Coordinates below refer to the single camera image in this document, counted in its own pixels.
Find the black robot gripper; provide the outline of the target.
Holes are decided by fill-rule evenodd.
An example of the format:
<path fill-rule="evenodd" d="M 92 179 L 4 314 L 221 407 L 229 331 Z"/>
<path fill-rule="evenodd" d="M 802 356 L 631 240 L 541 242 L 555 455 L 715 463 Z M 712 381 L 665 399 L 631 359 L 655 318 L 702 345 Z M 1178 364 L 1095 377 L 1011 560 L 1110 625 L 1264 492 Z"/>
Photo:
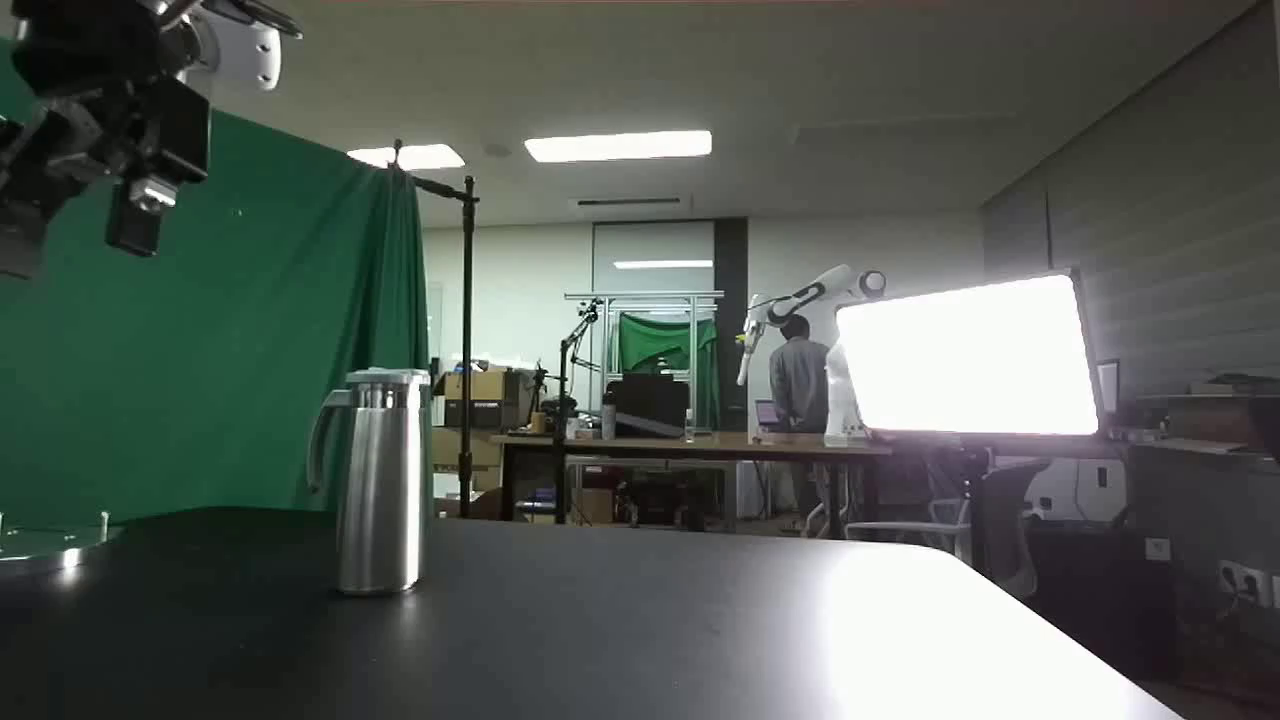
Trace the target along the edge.
<path fill-rule="evenodd" d="M 105 240 L 152 254 L 165 210 L 210 174 L 200 0 L 11 0 L 11 68 L 42 116 L 4 123 L 0 271 L 38 275 L 47 223 L 109 183 Z"/>

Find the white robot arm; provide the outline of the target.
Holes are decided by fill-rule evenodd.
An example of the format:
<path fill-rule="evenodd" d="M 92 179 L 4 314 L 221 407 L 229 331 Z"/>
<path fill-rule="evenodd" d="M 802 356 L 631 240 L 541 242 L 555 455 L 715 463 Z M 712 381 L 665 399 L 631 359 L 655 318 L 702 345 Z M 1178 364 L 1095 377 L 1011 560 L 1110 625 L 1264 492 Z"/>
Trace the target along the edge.
<path fill-rule="evenodd" d="M 303 27 L 270 0 L 9 0 L 32 123 L 0 135 L 0 271 L 32 275 L 58 210 L 109 183 L 105 240 L 152 254 L 210 179 L 211 103 L 274 91 Z"/>

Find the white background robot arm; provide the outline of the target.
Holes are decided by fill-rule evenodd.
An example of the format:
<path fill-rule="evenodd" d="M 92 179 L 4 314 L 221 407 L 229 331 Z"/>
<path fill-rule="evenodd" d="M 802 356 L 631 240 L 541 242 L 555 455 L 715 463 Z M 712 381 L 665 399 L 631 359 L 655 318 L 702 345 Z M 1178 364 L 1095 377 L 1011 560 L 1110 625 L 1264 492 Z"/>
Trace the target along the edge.
<path fill-rule="evenodd" d="M 739 369 L 738 381 L 750 381 L 752 352 L 767 327 L 786 337 L 786 345 L 767 356 L 772 394 L 816 392 L 824 385 L 829 349 L 816 345 L 805 323 L 805 307 L 816 299 L 882 299 L 890 292 L 890 275 L 882 268 L 857 271 L 854 264 L 837 264 L 795 292 L 752 297 L 743 313 L 743 327 L 738 337 Z"/>

